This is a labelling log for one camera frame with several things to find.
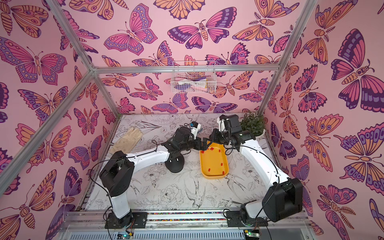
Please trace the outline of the black round screw base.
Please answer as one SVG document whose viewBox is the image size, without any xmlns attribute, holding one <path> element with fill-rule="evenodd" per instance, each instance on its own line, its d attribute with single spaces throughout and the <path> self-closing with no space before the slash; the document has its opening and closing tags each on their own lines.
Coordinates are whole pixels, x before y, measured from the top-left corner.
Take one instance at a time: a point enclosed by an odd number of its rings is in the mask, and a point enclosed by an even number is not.
<svg viewBox="0 0 384 240">
<path fill-rule="evenodd" d="M 171 173 L 179 173 L 183 170 L 185 164 L 185 158 L 183 156 L 178 156 L 174 159 L 168 159 L 165 162 L 166 168 L 171 172 Z"/>
</svg>

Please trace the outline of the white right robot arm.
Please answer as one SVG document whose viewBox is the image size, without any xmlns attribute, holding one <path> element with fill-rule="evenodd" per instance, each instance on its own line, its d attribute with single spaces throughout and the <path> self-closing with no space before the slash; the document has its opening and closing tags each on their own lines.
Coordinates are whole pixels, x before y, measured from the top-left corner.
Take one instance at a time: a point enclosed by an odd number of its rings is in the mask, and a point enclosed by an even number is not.
<svg viewBox="0 0 384 240">
<path fill-rule="evenodd" d="M 237 115 L 221 115 L 218 128 L 213 130 L 210 140 L 238 151 L 256 170 L 266 187 L 262 200 L 241 205 L 240 216 L 245 224 L 278 222 L 303 210 L 303 184 L 290 178 L 262 150 L 256 137 L 243 130 Z"/>
</svg>

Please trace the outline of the potted green plant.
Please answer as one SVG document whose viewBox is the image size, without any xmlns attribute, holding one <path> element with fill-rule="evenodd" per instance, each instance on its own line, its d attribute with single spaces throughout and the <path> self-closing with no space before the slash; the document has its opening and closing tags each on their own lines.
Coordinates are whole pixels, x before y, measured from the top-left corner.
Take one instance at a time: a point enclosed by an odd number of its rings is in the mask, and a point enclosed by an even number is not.
<svg viewBox="0 0 384 240">
<path fill-rule="evenodd" d="M 244 131 L 249 131 L 255 137 L 260 137 L 264 134 L 265 130 L 264 117 L 257 113 L 245 113 L 241 120 L 241 127 Z"/>
</svg>

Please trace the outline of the cream fabric glove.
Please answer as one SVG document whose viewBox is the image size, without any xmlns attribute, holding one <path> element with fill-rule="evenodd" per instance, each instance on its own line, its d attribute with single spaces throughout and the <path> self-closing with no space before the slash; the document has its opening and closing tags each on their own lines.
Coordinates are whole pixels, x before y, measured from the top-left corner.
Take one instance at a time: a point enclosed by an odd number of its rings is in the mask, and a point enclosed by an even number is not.
<svg viewBox="0 0 384 240">
<path fill-rule="evenodd" d="M 124 154 L 130 153 L 143 137 L 143 133 L 138 128 L 130 128 L 126 133 L 114 143 L 109 150 L 110 154 L 122 151 Z"/>
</svg>

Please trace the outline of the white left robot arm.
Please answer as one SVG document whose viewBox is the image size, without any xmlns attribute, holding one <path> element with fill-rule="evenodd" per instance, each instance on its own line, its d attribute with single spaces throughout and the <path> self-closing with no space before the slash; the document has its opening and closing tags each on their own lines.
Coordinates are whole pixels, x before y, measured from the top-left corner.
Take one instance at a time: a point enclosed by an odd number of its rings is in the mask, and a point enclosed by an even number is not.
<svg viewBox="0 0 384 240">
<path fill-rule="evenodd" d="M 198 137 L 201 128 L 200 123 L 191 122 L 176 129 L 170 139 L 152 149 L 130 154 L 117 151 L 106 161 L 99 178 L 109 196 L 114 218 L 119 221 L 131 218 L 128 190 L 136 173 L 164 164 L 169 172 L 177 174 L 185 165 L 184 152 L 204 149 L 207 143 Z"/>
</svg>

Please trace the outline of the yellow plastic tray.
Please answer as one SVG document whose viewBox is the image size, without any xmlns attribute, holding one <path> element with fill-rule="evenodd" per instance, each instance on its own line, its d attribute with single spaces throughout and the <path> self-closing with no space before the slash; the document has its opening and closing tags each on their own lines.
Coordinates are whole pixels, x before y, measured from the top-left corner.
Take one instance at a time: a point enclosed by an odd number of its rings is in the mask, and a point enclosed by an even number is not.
<svg viewBox="0 0 384 240">
<path fill-rule="evenodd" d="M 226 149 L 223 145 L 212 143 L 207 150 L 200 151 L 200 166 L 203 177 L 218 180 L 229 173 Z"/>
</svg>

